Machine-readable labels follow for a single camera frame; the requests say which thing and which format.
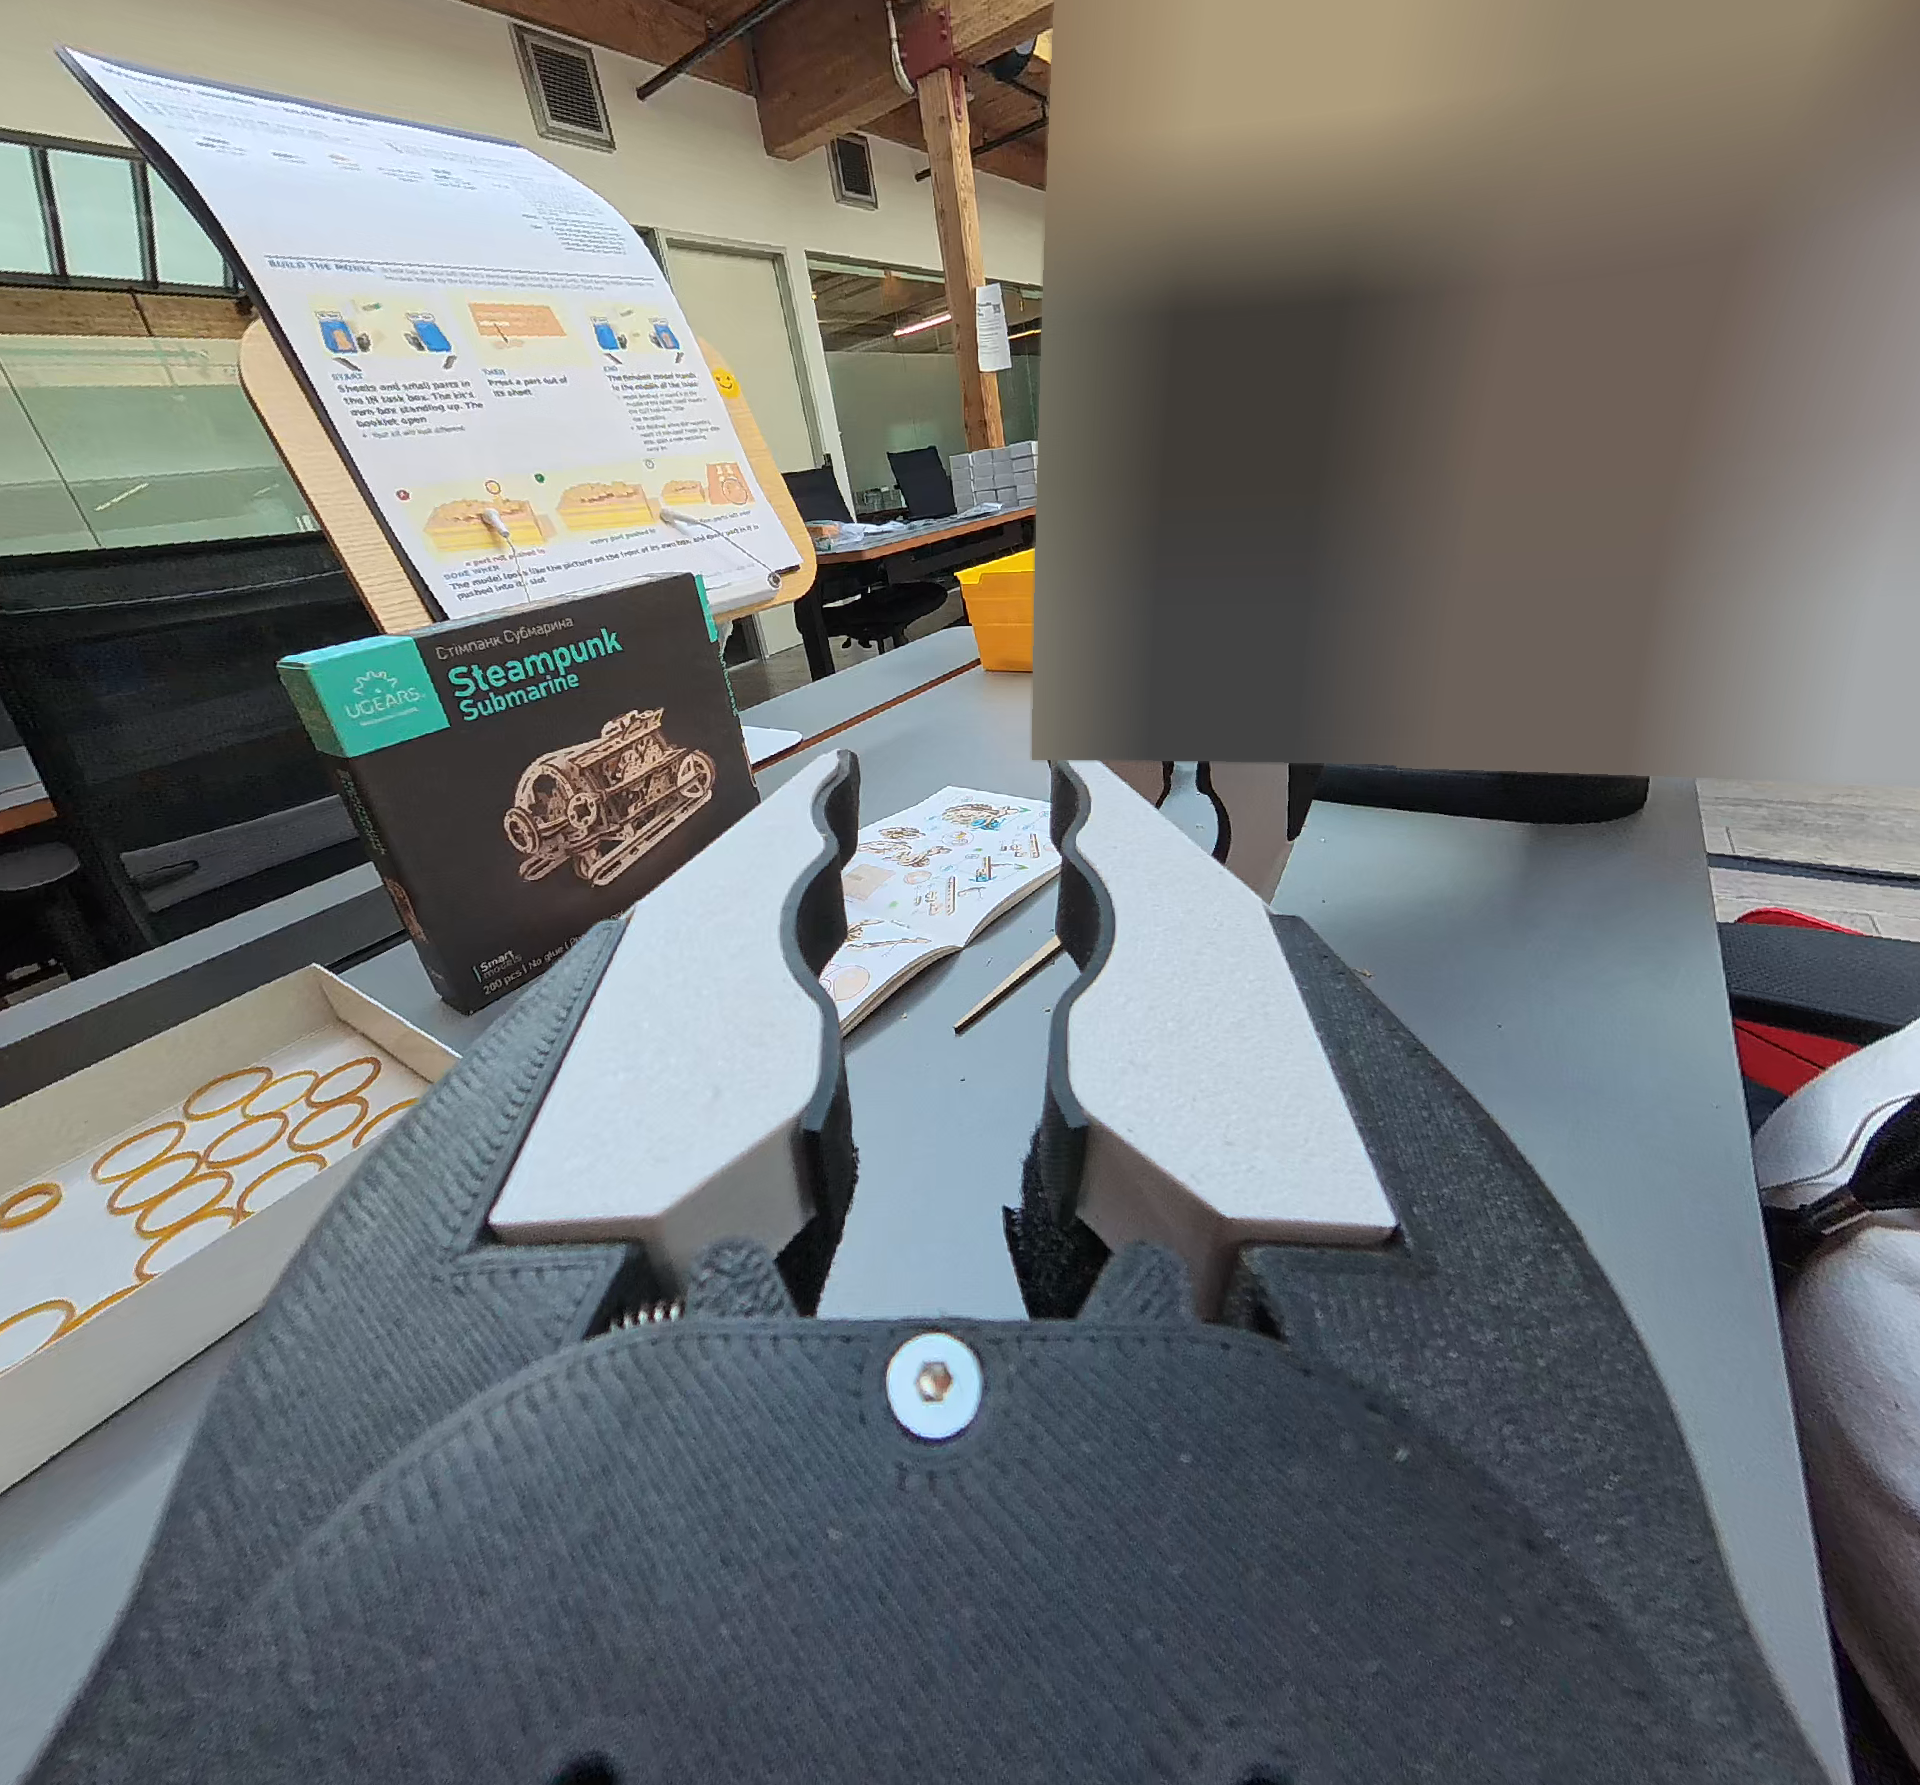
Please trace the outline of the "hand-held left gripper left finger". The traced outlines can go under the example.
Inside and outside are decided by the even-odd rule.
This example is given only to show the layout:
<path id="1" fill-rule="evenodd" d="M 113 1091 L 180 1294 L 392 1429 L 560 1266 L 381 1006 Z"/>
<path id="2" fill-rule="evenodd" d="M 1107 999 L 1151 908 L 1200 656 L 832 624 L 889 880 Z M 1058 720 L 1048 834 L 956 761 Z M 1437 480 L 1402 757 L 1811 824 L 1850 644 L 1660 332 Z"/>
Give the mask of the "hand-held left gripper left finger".
<path id="1" fill-rule="evenodd" d="M 753 1241 L 813 1314 L 857 1181 L 839 1013 L 857 757 L 828 749 L 632 908 L 491 1202 L 508 1244 Z"/>

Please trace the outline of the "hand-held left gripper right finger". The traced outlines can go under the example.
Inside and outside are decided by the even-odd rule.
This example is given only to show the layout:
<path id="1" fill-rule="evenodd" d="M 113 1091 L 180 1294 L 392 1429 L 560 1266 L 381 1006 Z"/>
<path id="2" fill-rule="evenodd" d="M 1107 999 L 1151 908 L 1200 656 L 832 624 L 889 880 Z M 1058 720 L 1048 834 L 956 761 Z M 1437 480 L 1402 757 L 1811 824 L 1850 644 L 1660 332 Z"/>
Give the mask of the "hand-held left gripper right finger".
<path id="1" fill-rule="evenodd" d="M 1042 1114 L 1006 1238 L 1030 1317 L 1072 1317 L 1128 1244 L 1213 1315 L 1258 1244 L 1376 1251 L 1396 1215 L 1268 903 L 1160 811 L 1163 766 L 1051 764 Z"/>

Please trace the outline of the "dark model kit box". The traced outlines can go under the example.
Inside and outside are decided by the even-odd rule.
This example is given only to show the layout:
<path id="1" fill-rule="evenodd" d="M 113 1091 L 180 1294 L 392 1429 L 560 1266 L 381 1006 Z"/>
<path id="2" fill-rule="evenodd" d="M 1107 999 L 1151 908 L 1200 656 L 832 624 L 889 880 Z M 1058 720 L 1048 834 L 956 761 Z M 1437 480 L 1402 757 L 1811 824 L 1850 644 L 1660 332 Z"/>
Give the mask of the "dark model kit box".
<path id="1" fill-rule="evenodd" d="M 278 663 L 445 1006 L 546 972 L 758 802 L 686 573 Z"/>

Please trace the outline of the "thin wooden stick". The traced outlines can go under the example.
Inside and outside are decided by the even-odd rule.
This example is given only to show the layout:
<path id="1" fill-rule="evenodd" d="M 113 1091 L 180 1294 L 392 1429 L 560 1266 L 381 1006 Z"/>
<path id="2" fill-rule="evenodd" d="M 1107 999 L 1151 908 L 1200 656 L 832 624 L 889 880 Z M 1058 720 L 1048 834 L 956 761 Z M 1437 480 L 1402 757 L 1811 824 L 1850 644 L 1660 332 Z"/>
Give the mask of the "thin wooden stick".
<path id="1" fill-rule="evenodd" d="M 1025 983 L 1045 971 L 1057 957 L 1061 957 L 1063 945 L 1057 936 L 1048 936 L 1038 951 L 1030 957 L 1025 957 L 1021 964 L 999 985 L 994 985 L 977 1003 L 967 1008 L 967 1011 L 954 1021 L 952 1029 L 956 1035 L 972 1029 L 980 1019 L 983 1019 L 991 1010 L 1005 1003 L 1015 995 Z"/>

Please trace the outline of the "illustrated assembly booklet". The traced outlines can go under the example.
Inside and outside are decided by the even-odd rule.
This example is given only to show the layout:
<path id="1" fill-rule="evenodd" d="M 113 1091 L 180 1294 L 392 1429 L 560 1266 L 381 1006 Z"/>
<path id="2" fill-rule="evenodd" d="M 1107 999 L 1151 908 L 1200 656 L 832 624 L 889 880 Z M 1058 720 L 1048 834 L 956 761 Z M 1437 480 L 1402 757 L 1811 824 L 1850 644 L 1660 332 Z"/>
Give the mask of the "illustrated assembly booklet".
<path id="1" fill-rule="evenodd" d="M 842 872 L 847 938 L 821 971 L 840 1029 L 1046 886 L 1048 800 L 948 786 L 860 832 Z"/>

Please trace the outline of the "yellow plastic bin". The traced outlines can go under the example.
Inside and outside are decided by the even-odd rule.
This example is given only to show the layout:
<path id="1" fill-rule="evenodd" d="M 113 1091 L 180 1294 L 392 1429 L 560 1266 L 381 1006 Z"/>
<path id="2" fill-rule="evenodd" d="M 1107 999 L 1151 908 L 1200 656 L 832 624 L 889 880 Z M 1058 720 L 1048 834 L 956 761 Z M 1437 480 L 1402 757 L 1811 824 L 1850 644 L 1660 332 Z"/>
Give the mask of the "yellow plastic bin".
<path id="1" fill-rule="evenodd" d="M 1032 668 L 1035 557 L 1035 550 L 1019 550 L 956 573 L 985 670 Z"/>

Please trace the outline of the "background wooden desk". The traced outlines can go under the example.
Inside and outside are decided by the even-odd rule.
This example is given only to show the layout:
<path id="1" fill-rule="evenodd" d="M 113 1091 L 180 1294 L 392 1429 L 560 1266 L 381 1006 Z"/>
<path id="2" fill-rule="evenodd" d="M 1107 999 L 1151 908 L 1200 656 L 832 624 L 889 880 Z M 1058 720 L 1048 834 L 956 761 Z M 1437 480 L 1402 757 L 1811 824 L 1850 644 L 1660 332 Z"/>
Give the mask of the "background wooden desk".
<path id="1" fill-rule="evenodd" d="M 873 537 L 819 550 L 816 578 L 794 605 L 806 667 L 813 682 L 833 670 L 829 644 L 848 638 L 880 650 L 937 613 L 941 580 L 999 556 L 1029 550 L 1037 510 L 959 515 L 926 525 L 880 525 Z"/>

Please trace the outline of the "group of yellow rubber bands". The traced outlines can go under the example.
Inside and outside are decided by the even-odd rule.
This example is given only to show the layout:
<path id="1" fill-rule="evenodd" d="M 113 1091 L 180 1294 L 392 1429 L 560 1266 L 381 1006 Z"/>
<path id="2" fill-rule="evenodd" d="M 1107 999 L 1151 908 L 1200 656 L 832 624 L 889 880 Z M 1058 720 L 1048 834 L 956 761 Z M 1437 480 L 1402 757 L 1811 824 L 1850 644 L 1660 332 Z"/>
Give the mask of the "group of yellow rubber bands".
<path id="1" fill-rule="evenodd" d="M 4 1365 L 344 1163 L 423 1091 L 336 1038 L 207 1078 L 50 1172 L 4 1173 Z"/>

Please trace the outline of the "red and black chair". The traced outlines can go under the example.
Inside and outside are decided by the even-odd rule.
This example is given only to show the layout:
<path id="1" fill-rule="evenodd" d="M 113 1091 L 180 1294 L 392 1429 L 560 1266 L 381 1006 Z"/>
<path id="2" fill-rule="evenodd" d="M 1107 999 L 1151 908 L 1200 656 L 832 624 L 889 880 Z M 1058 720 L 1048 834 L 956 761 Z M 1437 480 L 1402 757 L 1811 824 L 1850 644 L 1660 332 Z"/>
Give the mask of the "red and black chair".
<path id="1" fill-rule="evenodd" d="M 1918 945 L 1789 913 L 1718 927 L 1740 1068 L 1786 1096 L 1918 1017 Z"/>

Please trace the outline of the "black furniture unit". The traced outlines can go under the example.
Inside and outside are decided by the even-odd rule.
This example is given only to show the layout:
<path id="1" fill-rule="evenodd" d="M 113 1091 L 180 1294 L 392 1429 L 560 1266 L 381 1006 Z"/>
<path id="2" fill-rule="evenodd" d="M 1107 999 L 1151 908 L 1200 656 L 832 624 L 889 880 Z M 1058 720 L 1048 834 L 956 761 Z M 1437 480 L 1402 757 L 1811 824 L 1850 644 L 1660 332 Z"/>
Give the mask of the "black furniture unit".
<path id="1" fill-rule="evenodd" d="M 373 633 L 320 533 L 4 557 L 4 708 L 109 957 L 368 864 L 275 667 Z"/>

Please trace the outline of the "wooden document stand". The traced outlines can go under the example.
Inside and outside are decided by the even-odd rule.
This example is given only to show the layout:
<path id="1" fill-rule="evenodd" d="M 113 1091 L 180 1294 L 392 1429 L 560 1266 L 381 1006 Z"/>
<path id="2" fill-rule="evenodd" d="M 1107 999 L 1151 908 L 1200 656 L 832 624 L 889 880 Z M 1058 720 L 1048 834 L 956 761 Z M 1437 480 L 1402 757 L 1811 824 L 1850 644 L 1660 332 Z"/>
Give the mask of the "wooden document stand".
<path id="1" fill-rule="evenodd" d="M 352 588 L 385 633 L 412 630 L 443 620 L 447 615 L 409 569 L 409 559 L 396 550 L 385 522 L 329 437 L 320 408 L 300 381 L 298 367 L 263 319 L 263 313 L 254 313 L 238 336 L 238 384 L 281 462 L 295 479 L 302 499 L 345 567 Z M 718 348 L 706 338 L 698 338 L 698 345 L 706 351 L 710 366 L 727 367 Z M 800 556 L 796 567 L 778 573 L 776 589 L 767 598 L 751 600 L 744 611 L 766 613 L 796 605 L 813 584 L 818 554 L 742 390 L 738 400 L 723 400 L 723 403 L 755 479 Z"/>

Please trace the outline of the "white cardboard tray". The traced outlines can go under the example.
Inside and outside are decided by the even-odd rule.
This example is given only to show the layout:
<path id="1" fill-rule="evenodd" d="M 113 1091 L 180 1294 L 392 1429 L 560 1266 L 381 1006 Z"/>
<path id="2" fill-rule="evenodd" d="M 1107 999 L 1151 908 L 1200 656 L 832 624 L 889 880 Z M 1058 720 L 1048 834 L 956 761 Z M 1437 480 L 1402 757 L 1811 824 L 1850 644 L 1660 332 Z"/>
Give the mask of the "white cardboard tray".
<path id="1" fill-rule="evenodd" d="M 306 1057 L 336 1038 L 395 1055 L 425 1083 L 423 1094 L 457 1057 L 320 967 L 289 972 L 7 1105 L 2 1238 L 4 1173 L 50 1172 L 207 1078 L 281 1050 Z M 251 1317 L 342 1189 L 358 1150 L 14 1365 L 4 1365 L 2 1335 L 2 1486 L 30 1475 Z"/>

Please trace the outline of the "person's white clothing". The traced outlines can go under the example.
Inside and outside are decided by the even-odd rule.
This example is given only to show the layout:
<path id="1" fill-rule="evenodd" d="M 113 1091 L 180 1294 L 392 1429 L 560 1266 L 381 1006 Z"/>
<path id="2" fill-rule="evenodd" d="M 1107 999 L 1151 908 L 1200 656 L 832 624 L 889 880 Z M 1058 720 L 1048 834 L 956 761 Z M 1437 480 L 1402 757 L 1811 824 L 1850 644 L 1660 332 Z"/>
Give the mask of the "person's white clothing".
<path id="1" fill-rule="evenodd" d="M 1835 1064 L 1754 1143 L 1837 1644 L 1918 1758 L 1918 1025 Z"/>

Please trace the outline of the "printed instruction sheet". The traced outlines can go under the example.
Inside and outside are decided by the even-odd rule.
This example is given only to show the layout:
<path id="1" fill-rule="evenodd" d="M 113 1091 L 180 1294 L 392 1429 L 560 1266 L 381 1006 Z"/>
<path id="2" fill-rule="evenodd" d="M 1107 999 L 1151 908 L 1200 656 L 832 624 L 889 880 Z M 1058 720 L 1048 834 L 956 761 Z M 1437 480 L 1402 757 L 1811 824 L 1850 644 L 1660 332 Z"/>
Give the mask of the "printed instruction sheet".
<path id="1" fill-rule="evenodd" d="M 488 136 L 62 64 L 238 266 L 445 620 L 800 556 L 665 274 L 593 188 Z"/>

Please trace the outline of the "wooden support post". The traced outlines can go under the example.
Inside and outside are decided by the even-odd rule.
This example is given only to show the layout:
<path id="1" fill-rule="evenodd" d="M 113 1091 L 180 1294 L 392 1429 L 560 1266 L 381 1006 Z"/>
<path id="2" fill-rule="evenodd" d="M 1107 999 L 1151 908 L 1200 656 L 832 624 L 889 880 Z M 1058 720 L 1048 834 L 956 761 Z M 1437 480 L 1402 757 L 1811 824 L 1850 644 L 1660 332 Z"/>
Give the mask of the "wooden support post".
<path id="1" fill-rule="evenodd" d="M 899 64 L 914 83 L 932 165 L 965 442 L 972 452 L 996 451 L 1005 445 L 999 375 L 983 367 L 976 326 L 976 292 L 985 284 L 985 272 L 972 176 L 972 123 L 964 69 L 943 6 L 922 3 L 901 19 Z"/>

